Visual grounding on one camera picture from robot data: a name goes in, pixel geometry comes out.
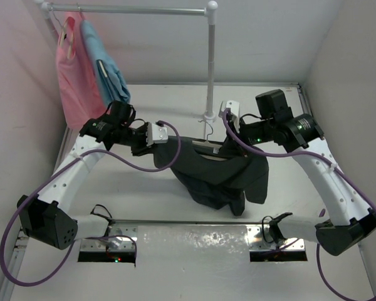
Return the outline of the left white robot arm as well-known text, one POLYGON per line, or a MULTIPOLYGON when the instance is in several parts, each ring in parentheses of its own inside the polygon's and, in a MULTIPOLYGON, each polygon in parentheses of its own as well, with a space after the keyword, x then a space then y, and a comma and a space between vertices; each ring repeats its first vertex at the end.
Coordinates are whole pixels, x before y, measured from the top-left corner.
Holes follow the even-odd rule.
POLYGON ((70 216, 68 212, 89 173, 113 145, 129 146, 138 154, 167 140, 167 131, 159 124, 146 122, 137 129, 132 128, 135 115, 131 105, 113 102, 103 115, 84 124, 54 178, 37 193, 18 201, 21 227, 26 236, 64 250, 75 240, 106 234, 109 218, 93 213, 70 216))

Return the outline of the beige wooden hanger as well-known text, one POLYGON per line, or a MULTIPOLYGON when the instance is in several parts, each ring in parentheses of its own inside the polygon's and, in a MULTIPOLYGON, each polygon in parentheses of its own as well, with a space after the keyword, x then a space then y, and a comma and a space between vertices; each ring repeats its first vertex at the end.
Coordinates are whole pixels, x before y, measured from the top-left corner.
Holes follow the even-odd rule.
POLYGON ((233 149, 229 148, 228 144, 223 141, 209 140, 210 136, 214 133, 213 126, 206 120, 199 120, 199 123, 205 123, 205 139, 192 138, 192 146, 194 150, 203 158, 213 161, 226 161, 232 159, 236 153, 233 149))

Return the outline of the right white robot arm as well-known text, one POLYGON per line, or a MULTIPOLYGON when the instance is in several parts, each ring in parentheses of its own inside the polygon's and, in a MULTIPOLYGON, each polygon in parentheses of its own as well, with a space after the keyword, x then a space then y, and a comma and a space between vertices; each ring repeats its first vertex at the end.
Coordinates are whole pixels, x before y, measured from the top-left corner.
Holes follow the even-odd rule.
POLYGON ((283 213, 269 222, 265 235, 273 243, 288 238, 313 241, 338 256, 376 230, 376 205, 344 175, 329 149, 324 133, 309 114, 295 117, 282 90, 256 96, 261 120, 245 124, 240 104, 221 104, 219 116, 228 137, 244 150, 263 157, 293 158, 323 201, 326 221, 283 213))

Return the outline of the dark grey t shirt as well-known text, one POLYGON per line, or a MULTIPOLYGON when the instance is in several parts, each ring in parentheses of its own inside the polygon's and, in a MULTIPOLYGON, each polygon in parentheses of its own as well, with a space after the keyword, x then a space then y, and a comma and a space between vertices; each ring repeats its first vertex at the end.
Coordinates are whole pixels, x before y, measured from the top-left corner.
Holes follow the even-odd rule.
POLYGON ((269 179, 265 157, 239 148, 232 159, 213 161, 200 156, 191 141, 181 138, 179 156, 170 169, 195 202, 213 209, 229 206, 235 216, 243 214, 246 201, 264 204, 269 179))

